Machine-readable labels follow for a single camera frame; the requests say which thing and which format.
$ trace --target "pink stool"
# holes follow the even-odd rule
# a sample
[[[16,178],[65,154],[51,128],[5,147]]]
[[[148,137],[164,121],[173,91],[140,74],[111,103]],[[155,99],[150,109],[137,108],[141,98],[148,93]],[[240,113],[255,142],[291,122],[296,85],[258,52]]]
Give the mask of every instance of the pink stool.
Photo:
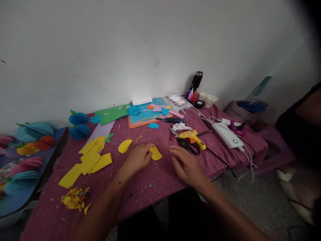
[[[258,169],[254,168],[254,172],[257,175],[265,174],[270,170],[284,166],[296,160],[294,153],[282,139],[282,136],[276,129],[275,125],[264,128],[263,130],[259,131],[258,134],[267,142],[269,149],[271,148],[272,144],[278,149],[279,153],[270,159],[264,159],[262,162],[256,163]]]

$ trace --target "paint bottle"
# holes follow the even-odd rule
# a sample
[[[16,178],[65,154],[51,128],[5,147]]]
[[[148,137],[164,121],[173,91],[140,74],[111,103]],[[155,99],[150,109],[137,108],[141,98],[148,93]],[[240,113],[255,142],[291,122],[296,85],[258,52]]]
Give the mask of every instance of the paint bottle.
[[[197,101],[197,90],[198,90],[198,88],[195,90],[194,94],[192,95],[191,102],[193,104]]]
[[[190,93],[188,94],[187,99],[190,100],[190,101],[192,101],[192,97],[193,97],[193,88],[192,88],[192,90],[190,91]]]

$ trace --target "pink paper piece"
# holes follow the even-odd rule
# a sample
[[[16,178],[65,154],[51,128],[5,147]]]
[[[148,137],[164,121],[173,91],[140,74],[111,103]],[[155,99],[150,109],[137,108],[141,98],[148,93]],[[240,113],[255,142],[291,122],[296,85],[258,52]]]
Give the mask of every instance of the pink paper piece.
[[[153,111],[162,112],[162,109],[161,109],[160,107],[155,107],[155,108],[153,109]]]

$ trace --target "yellow paper piece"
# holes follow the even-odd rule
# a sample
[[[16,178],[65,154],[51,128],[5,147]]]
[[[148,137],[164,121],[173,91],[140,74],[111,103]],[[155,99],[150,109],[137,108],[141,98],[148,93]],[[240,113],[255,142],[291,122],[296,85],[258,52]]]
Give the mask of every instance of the yellow paper piece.
[[[95,138],[96,145],[100,146],[101,149],[104,149],[104,147],[105,147],[105,139],[106,139],[106,137],[96,137]]]
[[[84,160],[90,158],[90,156],[93,154],[93,153],[98,153],[98,150],[99,150],[100,146],[95,144],[91,149],[90,151],[87,153],[87,154],[84,154],[82,155],[82,157],[80,158],[80,160],[83,162]]]
[[[67,174],[60,180],[58,184],[65,188],[69,188],[75,183],[80,174],[80,164],[77,163],[73,166],[72,169],[70,169],[69,172],[67,172]]]
[[[90,170],[92,173],[95,173],[96,171],[99,171],[100,169],[104,168],[105,166],[112,163],[111,155],[110,153],[107,153],[99,159],[99,161],[93,166],[93,168]]]
[[[85,215],[87,215],[88,208],[90,207],[91,204],[92,204],[92,203],[90,203],[87,207],[85,207],[85,209],[84,209],[84,214],[85,214]]]
[[[132,141],[133,141],[133,140],[130,140],[130,139],[123,141],[123,142],[119,145],[118,151],[119,151],[120,153],[125,153],[125,152],[128,150],[128,147],[130,146],[130,144],[132,143]]]
[[[157,160],[159,160],[159,159],[161,159],[161,158],[163,157],[163,156],[161,155],[161,153],[157,150],[156,146],[151,147],[151,148],[149,149],[149,151],[153,153],[153,155],[151,156],[151,158],[152,158],[153,160],[155,160],[155,161],[157,161]]]
[[[97,163],[97,161],[101,158],[101,155],[97,152],[92,152],[90,156],[83,160],[80,164],[80,171],[82,174],[86,175],[90,169]]]
[[[95,143],[96,143],[96,141],[94,141],[94,140],[89,141],[89,142],[87,143],[87,145],[85,145],[85,146],[79,151],[79,153],[80,153],[80,154],[87,154],[87,153],[90,151],[90,149],[95,145]]]

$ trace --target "paper cup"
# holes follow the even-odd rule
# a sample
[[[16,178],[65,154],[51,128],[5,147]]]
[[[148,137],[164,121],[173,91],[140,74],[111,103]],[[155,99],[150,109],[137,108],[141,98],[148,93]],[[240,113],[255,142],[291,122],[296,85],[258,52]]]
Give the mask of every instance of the paper cup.
[[[200,97],[198,98],[198,100],[201,100],[201,101],[205,102],[208,95],[209,95],[209,93],[201,92],[200,93]]]
[[[205,107],[209,108],[211,107],[215,102],[217,101],[217,97],[213,95],[208,95],[205,101]]]

